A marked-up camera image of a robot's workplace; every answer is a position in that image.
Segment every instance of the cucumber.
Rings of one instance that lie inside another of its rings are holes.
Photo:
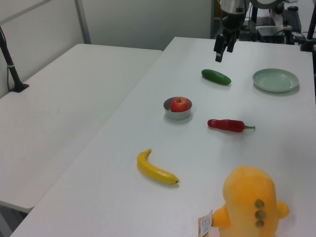
[[[224,74],[210,69],[202,70],[202,76],[207,80],[211,80],[222,85],[228,85],[232,82],[232,80]]]

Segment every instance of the toy tag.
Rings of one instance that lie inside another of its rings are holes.
[[[208,232],[212,227],[213,211],[198,219],[198,237],[208,237]]]

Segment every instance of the banana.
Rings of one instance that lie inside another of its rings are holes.
[[[144,152],[141,152],[137,157],[137,165],[139,169],[147,174],[149,177],[156,179],[165,184],[176,184],[179,182],[179,179],[168,171],[159,169],[152,164],[148,163],[147,157],[152,152],[152,149],[148,149]]]

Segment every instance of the apple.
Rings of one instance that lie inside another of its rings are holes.
[[[185,97],[176,97],[172,100],[170,109],[172,112],[184,112],[190,108],[190,102]]]

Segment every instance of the light green plate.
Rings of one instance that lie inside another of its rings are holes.
[[[293,73],[281,69],[263,69],[253,75],[253,83],[269,92],[287,92],[298,86]]]

